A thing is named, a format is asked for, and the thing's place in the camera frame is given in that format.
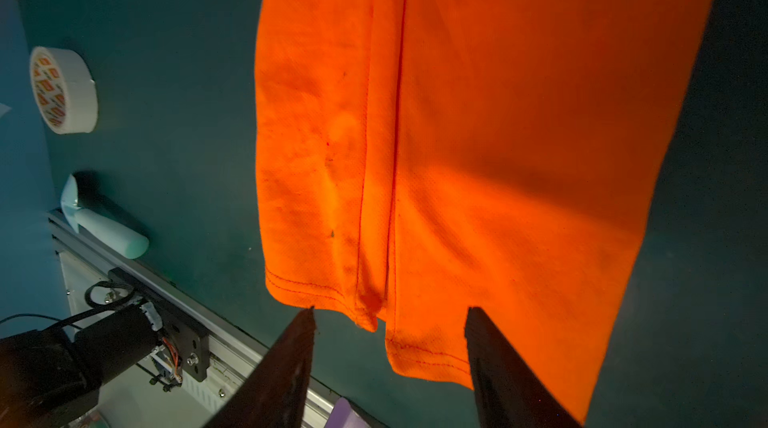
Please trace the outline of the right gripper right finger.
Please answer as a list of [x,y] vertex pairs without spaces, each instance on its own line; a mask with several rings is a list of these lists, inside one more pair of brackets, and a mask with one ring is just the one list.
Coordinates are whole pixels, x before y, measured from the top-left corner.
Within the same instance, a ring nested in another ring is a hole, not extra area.
[[465,339],[482,427],[578,427],[480,307],[468,310]]

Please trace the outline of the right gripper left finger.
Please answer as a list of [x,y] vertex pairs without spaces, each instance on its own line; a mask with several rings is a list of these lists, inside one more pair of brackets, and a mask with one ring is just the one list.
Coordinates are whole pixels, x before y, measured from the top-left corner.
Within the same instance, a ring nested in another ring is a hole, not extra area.
[[300,427],[311,377],[314,310],[300,311],[208,427]]

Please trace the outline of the orange t-shirt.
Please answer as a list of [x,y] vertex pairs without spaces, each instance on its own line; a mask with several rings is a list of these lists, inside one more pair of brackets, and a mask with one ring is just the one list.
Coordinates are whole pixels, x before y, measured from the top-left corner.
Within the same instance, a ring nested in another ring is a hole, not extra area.
[[713,0],[263,0],[265,284],[472,386],[482,308],[584,421]]

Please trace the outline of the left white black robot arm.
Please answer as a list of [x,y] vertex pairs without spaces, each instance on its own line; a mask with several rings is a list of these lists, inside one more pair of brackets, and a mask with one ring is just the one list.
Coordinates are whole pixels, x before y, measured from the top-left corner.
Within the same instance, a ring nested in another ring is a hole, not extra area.
[[125,283],[99,281],[88,309],[1,340],[1,425],[63,427],[95,408],[103,385],[161,346],[154,305]]

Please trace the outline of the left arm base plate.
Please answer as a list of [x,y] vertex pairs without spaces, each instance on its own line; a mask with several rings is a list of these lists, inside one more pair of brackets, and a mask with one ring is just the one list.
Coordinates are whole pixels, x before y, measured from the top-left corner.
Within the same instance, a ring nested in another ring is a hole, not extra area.
[[205,381],[210,366],[209,330],[161,292],[124,269],[112,269],[108,277],[111,281],[131,286],[153,304],[162,320],[161,332],[176,349],[183,373],[197,382]]

